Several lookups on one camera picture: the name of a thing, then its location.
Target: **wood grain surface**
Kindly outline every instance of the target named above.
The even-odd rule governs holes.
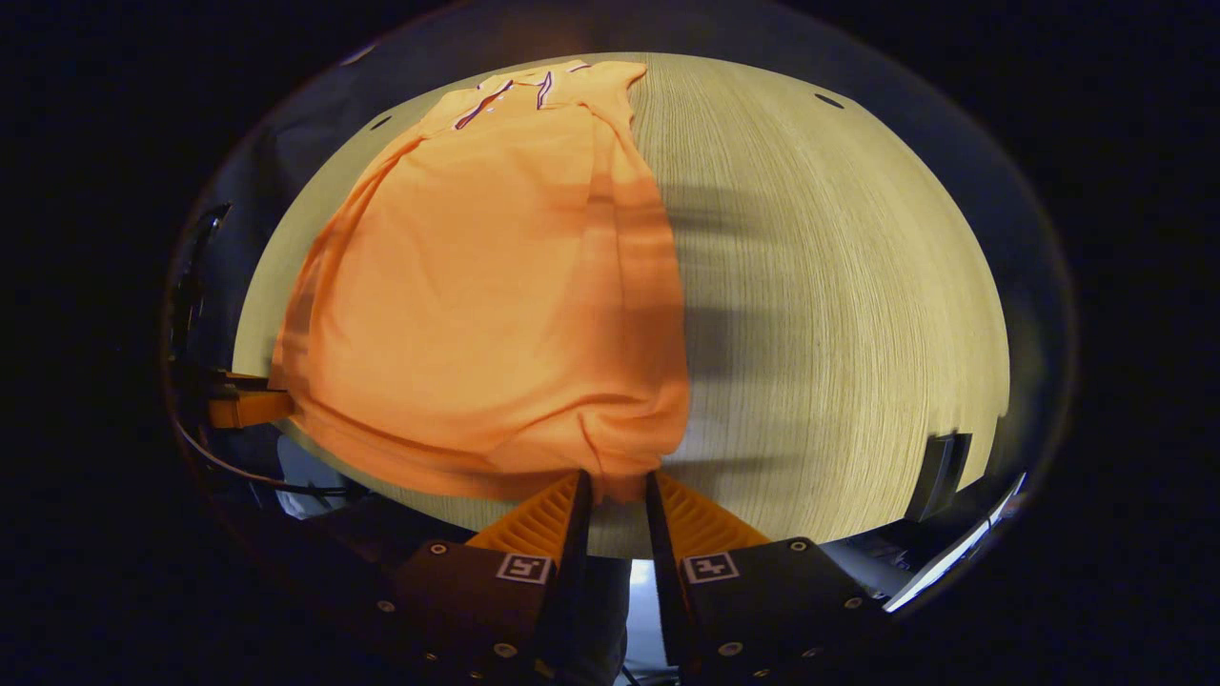
[[[1008,406],[1004,321],[974,233],[919,157],[856,103],[743,65],[621,52],[497,71],[573,57],[649,67],[630,90],[633,131],[673,226],[692,381],[666,471],[772,538],[817,542],[900,519],[930,435],[974,433],[960,487],[982,476]],[[375,117],[309,182],[255,271],[233,371],[270,372],[296,272],[365,165],[443,93],[488,76]],[[454,524],[478,530],[514,505],[378,482],[279,427]],[[599,508],[589,552],[651,557],[643,505]]]

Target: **shirt sleeve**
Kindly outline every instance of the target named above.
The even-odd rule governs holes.
[[[582,100],[623,126],[634,116],[627,88],[648,71],[643,62],[598,62],[589,68],[572,72],[582,79]]]

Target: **wooden table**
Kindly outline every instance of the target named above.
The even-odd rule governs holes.
[[[573,57],[648,63],[633,131],[673,226],[692,383],[665,469],[773,538],[819,542],[900,519],[930,435],[974,433],[959,487],[978,478],[1008,406],[1004,321],[974,233],[919,157],[856,103],[743,65],[617,52],[497,71]],[[373,117],[314,176],[255,271],[233,371],[270,372],[305,254],[367,162],[444,92],[488,76]],[[279,428],[468,529],[514,505],[405,491]],[[651,557],[643,504],[599,508],[589,552]]]

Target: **dark background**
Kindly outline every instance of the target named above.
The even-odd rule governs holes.
[[[16,370],[6,664],[20,681],[377,681],[204,513],[161,406],[157,315],[178,229],[240,137],[439,4],[21,5],[6,22],[11,159],[28,172],[10,206],[12,317],[39,332],[17,338],[40,361]],[[1010,151],[1060,233],[1082,333],[1072,427],[1039,497],[892,659],[855,677],[1203,681],[1215,507],[1192,485],[1214,483],[1215,449],[1193,446],[1215,422],[1202,400],[1214,345],[1190,322],[1215,291],[1203,269],[1215,212],[1192,194],[1215,172],[1192,157],[1214,138],[1214,10],[810,10],[936,84]]]

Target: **orange polo shirt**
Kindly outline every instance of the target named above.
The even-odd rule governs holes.
[[[525,498],[584,469],[643,497],[689,380],[673,234],[636,150],[644,65],[445,94],[315,240],[273,354],[292,420],[404,488]]]

